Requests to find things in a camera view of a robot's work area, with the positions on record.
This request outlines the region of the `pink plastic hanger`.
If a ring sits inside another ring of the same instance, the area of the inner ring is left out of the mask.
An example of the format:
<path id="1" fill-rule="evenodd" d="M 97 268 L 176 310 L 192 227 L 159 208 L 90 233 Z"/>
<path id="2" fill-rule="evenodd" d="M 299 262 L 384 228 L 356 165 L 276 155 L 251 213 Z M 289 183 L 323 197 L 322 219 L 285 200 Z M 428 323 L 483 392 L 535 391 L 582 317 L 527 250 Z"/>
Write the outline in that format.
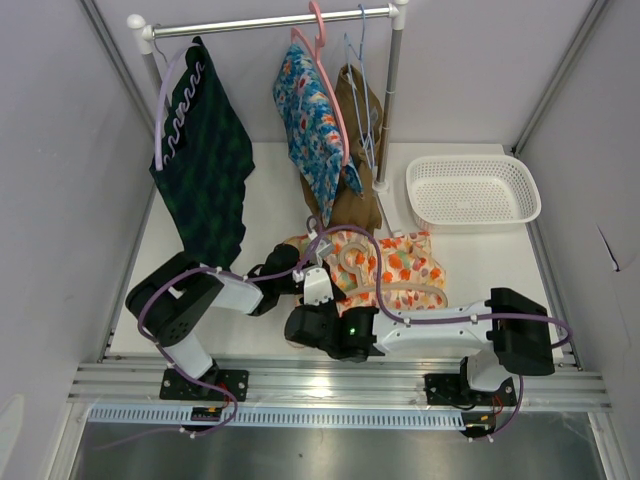
<path id="1" fill-rule="evenodd" d="M 309 40 L 305 37 L 305 35 L 298 27 L 291 28 L 291 42 L 294 43 L 296 40 L 299 40 L 306 47 L 309 56 L 314 64 L 315 70 L 327 91 L 329 103 L 333 110 L 335 123 L 339 130 L 343 146 L 343 159 L 341 164 L 343 167 L 345 167 L 350 159 L 348 132 L 339 103 L 335 96 L 335 92 L 321 60 L 322 49 L 326 44 L 326 28 L 324 20 L 322 19 L 322 12 L 318 4 L 315 1 L 310 1 L 308 7 L 310 13 L 312 14 L 312 19 L 317 23 L 318 26 L 318 34 L 315 36 L 314 45 L 310 44 Z"/>

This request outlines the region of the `blue floral skirt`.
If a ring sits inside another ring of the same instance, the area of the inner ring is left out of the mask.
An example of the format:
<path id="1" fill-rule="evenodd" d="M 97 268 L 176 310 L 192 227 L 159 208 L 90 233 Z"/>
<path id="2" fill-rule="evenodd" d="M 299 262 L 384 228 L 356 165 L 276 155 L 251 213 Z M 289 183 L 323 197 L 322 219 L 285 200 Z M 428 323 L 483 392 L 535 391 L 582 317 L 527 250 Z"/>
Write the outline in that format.
<path id="1" fill-rule="evenodd" d="M 341 182 L 357 195 L 364 188 L 353 160 L 344 156 L 328 90 L 301 46 L 292 44 L 286 51 L 272 95 L 284 124 L 289 158 L 311 190 L 317 215 L 327 224 Z"/>

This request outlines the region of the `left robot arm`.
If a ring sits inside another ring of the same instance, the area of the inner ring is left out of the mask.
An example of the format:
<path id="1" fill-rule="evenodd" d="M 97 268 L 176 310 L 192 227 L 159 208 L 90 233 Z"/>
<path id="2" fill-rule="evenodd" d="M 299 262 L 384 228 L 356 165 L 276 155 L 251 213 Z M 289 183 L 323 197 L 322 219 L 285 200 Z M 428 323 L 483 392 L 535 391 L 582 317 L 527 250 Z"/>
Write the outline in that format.
<path id="1" fill-rule="evenodd" d="M 125 306 L 140 331 L 173 364 L 165 371 L 163 380 L 169 384 L 161 387 L 160 397 L 222 399 L 220 389 L 231 382 L 205 352 L 195 326 L 211 307 L 248 316 L 269 312 L 282 295 L 300 291 L 291 274 L 299 260 L 295 247 L 279 244 L 246 277 L 237 277 L 221 269 L 210 270 L 180 252 L 136 285 Z"/>

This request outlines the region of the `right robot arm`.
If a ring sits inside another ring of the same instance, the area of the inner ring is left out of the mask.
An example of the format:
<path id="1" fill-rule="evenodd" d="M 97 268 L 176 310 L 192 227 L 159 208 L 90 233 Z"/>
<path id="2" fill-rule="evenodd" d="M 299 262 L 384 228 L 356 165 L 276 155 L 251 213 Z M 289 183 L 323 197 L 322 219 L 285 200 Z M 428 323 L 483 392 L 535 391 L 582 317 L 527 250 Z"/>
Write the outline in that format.
<path id="1" fill-rule="evenodd" d="M 487 300 L 444 310 L 386 312 L 366 306 L 340 314 L 334 301 L 301 305 L 289 315 L 284 337 L 351 362 L 436 347 L 463 349 L 456 389 L 475 404 L 511 376 L 555 373 L 551 322 L 542 305 L 510 288 L 493 288 Z"/>

